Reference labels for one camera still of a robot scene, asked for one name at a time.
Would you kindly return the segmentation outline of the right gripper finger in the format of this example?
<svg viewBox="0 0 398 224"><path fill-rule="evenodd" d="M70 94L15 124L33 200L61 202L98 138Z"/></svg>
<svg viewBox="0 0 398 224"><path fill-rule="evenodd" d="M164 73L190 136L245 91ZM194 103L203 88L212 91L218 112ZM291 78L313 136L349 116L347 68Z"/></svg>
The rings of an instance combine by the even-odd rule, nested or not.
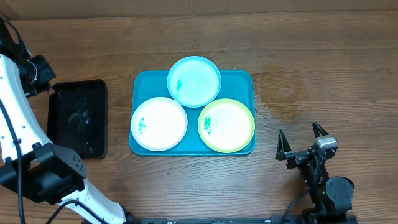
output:
<svg viewBox="0 0 398 224"><path fill-rule="evenodd" d="M321 137L321 136L326 136L329 135L329 133L327 131L325 131L317 121L314 121L312 123L312 127L313 127L313 132L316 138Z"/></svg>
<svg viewBox="0 0 398 224"><path fill-rule="evenodd" d="M277 156L285 156L292 152L290 145L281 129L278 132L278 145L277 145Z"/></svg>

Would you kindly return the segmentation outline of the light blue plate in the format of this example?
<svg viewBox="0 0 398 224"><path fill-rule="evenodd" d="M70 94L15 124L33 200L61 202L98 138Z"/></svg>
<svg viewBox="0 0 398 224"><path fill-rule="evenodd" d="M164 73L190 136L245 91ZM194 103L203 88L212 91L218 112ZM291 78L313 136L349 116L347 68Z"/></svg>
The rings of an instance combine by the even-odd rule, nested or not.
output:
<svg viewBox="0 0 398 224"><path fill-rule="evenodd" d="M185 57L169 70L167 89L171 97L181 105L199 108L213 101L220 92L221 73L205 57Z"/></svg>

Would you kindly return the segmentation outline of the white plate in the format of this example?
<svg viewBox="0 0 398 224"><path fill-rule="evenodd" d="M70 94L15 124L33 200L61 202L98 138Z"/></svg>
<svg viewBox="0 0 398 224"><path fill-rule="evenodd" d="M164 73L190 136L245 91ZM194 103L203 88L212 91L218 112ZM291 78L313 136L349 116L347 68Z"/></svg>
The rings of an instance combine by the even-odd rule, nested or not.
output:
<svg viewBox="0 0 398 224"><path fill-rule="evenodd" d="M160 152L176 146L187 132L187 126L187 114L179 103L171 98L155 97L137 107L130 131L138 145Z"/></svg>

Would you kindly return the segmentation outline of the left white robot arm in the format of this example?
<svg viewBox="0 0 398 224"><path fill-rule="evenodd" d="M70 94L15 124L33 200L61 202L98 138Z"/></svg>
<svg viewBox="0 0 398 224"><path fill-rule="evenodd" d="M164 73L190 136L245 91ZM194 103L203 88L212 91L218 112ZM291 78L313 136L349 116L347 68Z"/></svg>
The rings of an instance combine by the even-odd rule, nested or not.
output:
<svg viewBox="0 0 398 224"><path fill-rule="evenodd" d="M19 219L23 199L57 204L51 223L67 207L86 223L133 223L133 215L108 199L87 178L81 157L54 144L38 124L28 98L49 91L55 74L42 55L32 56L13 25L1 19L1 185L17 193Z"/></svg>

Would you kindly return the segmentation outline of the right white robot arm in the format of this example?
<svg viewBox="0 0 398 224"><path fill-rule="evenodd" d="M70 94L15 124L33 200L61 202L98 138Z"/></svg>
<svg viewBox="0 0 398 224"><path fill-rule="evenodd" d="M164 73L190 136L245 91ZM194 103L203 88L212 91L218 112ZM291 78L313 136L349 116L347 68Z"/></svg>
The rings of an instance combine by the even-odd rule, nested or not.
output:
<svg viewBox="0 0 398 224"><path fill-rule="evenodd" d="M349 216L352 209L354 183L346 177L330 177L325 162L337 152L338 141L325 131L318 122L312 123L314 143L308 149L293 152L284 133L279 131L276 159L286 160L288 169L297 168L305 182L306 191L285 209L281 217L271 219L272 223L357 223L355 216ZM312 208L301 215L289 215L290 209L304 196L309 195Z"/></svg>

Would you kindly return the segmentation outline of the black rectangular water tray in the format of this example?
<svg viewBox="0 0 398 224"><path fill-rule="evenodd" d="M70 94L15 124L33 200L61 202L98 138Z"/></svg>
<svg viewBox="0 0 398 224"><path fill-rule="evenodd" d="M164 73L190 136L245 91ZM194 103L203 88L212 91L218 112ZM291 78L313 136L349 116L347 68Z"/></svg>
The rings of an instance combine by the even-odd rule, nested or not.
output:
<svg viewBox="0 0 398 224"><path fill-rule="evenodd" d="M108 91L104 80L56 83L50 95L47 136L83 159L103 159L108 148Z"/></svg>

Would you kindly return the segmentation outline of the teal plastic tray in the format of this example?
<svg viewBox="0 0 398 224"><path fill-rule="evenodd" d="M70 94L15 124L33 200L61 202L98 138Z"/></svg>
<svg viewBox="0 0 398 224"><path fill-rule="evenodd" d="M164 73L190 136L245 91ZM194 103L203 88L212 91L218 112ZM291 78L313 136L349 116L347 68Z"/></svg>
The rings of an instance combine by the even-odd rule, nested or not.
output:
<svg viewBox="0 0 398 224"><path fill-rule="evenodd" d="M167 89L167 70L146 70L134 79L131 111L154 97L170 97ZM217 99L230 98L244 104L254 116L254 88L252 77L244 70L221 70L221 90ZM140 156L220 156L222 153L210 149L198 133L198 118L201 108L186 108L188 118L187 132L183 139L166 151L150 151L140 146L133 135L129 135L131 151Z"/></svg>

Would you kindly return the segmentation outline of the green rimmed yellow plate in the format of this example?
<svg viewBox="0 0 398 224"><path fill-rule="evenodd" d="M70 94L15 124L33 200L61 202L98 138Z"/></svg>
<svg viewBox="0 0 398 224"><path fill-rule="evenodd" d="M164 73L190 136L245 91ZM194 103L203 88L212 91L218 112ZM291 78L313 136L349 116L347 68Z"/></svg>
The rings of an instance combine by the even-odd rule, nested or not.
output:
<svg viewBox="0 0 398 224"><path fill-rule="evenodd" d="M253 139L254 116L247 106L229 98L206 105L198 117L198 133L210 149L234 153L244 149Z"/></svg>

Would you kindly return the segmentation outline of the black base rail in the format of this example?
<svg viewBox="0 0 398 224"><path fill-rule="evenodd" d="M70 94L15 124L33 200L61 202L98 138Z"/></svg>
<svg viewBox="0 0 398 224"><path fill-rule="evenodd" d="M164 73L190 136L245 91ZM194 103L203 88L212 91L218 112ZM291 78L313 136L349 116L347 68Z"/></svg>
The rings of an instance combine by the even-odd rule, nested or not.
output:
<svg viewBox="0 0 398 224"><path fill-rule="evenodd" d="M166 218L141 218L139 220L141 224L281 224L282 216L273 215L268 218L214 218L214 219L179 219L179 220L167 220ZM287 224L308 224L308 223L349 223L358 224L355 216L349 216L347 220L339 219L320 219L320 221L310 222L301 215L289 215L285 217L284 223Z"/></svg>

